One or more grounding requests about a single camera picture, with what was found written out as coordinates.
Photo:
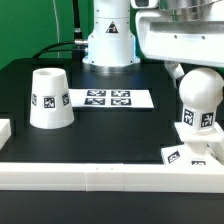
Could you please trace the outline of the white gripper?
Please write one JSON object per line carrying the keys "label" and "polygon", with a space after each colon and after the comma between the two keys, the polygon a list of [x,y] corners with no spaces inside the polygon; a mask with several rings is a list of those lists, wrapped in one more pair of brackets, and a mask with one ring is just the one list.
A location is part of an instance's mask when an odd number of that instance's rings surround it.
{"label": "white gripper", "polygon": [[203,19],[183,22],[160,10],[140,10],[135,21],[142,53],[165,61],[175,88],[185,75],[180,63],[224,67],[224,7],[209,7]]}

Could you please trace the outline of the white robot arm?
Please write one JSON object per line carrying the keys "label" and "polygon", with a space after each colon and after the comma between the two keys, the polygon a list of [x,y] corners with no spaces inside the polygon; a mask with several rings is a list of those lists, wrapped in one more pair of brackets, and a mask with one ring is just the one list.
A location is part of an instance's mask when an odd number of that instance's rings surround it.
{"label": "white robot arm", "polygon": [[116,73],[137,65],[140,50],[174,80],[184,63],[224,67],[224,0],[93,0],[86,68]]}

